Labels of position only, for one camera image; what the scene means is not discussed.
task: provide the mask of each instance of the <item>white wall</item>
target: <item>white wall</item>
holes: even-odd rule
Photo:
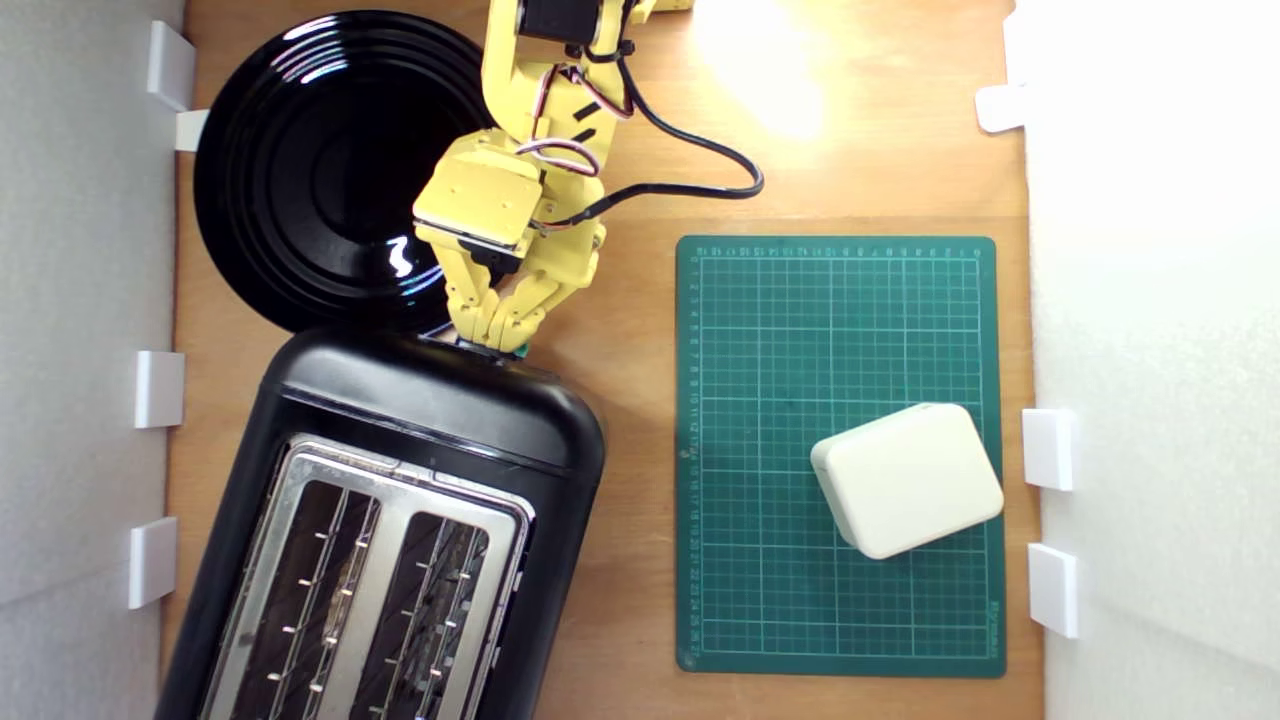
[[[1280,717],[1280,42],[1252,0],[1024,0],[1046,491],[1080,559],[1048,720]]]
[[[180,0],[0,0],[0,717],[138,720],[159,607],[125,610],[128,529],[164,514],[132,429],[173,327],[173,113],[146,90]]]

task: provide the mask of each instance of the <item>white bracket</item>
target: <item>white bracket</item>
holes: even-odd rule
[[[1027,8],[1015,9],[1005,18],[1005,85],[979,88],[974,95],[978,126],[989,133],[1005,132],[1027,124],[1027,83],[1032,76],[1030,22]]]
[[[1079,425],[1070,410],[1023,410],[1027,483],[1070,492],[1079,468]]]
[[[133,427],[143,429],[180,425],[186,379],[186,355],[138,352]]]
[[[1070,639],[1080,635],[1080,591],[1075,565],[1074,555],[1038,542],[1027,546],[1032,620]]]
[[[129,610],[178,587],[178,519],[161,518],[129,532]]]
[[[200,135],[205,132],[205,122],[209,119],[209,110],[187,110],[178,113],[178,141],[174,150],[179,152],[195,152],[200,149]]]
[[[196,87],[196,46],[160,20],[151,23],[147,92],[175,113],[191,109]]]

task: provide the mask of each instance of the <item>red and white wire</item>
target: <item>red and white wire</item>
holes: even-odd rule
[[[577,85],[582,90],[585,90],[586,94],[591,96],[591,100],[595,100],[596,105],[604,108],[620,120],[627,120],[631,119],[632,115],[635,115],[636,109],[635,105],[631,102],[630,95],[626,96],[623,104],[620,106],[617,102],[605,97],[605,95],[600,92],[598,87],[595,87],[595,83],[593,83],[591,79],[586,77],[586,72],[582,70],[582,68],[579,67],[570,68],[568,79],[573,85]]]
[[[543,152],[544,149],[559,149],[576,152],[586,164],[575,163],[573,160],[566,160],[563,158],[553,158]],[[600,160],[591,152],[588,146],[582,145],[576,140],[566,140],[562,137],[543,137],[539,140],[530,140],[529,142],[521,145],[516,149],[516,155],[524,155],[531,152],[534,158],[552,165],[554,168],[561,168],[563,170],[570,170],[580,176],[596,177],[600,174]]]
[[[541,79],[538,81],[538,95],[534,96],[534,108],[532,108],[534,127],[529,133],[529,136],[532,138],[538,137],[538,122],[543,119],[543,111],[547,110],[547,97],[548,95],[550,95],[552,91],[552,81],[556,79],[556,73],[559,72],[561,67],[562,67],[561,63],[556,63],[552,67],[547,68],[547,72],[543,73]]]

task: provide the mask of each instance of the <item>black plate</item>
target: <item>black plate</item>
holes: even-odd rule
[[[493,127],[481,51],[439,23],[339,13],[275,37],[209,113],[195,172],[205,246],[291,332],[448,322],[412,208],[454,138]]]

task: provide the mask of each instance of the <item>white box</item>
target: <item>white box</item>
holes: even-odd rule
[[[1069,410],[1023,410],[1023,466],[1027,482],[1070,492],[1075,488],[1076,420]]]
[[[991,520],[1000,480],[969,411],[924,404],[827,438],[810,454],[846,542],[884,559]]]
[[[196,90],[196,47],[160,20],[151,23],[147,92],[175,113],[191,109]]]
[[[187,356],[180,352],[138,352],[133,427],[170,428],[182,424]]]
[[[179,152],[195,152],[200,150],[200,136],[205,132],[209,110],[187,110],[174,117],[178,122],[178,133],[173,149]]]
[[[129,533],[129,610],[178,587],[178,519],[161,518]]]

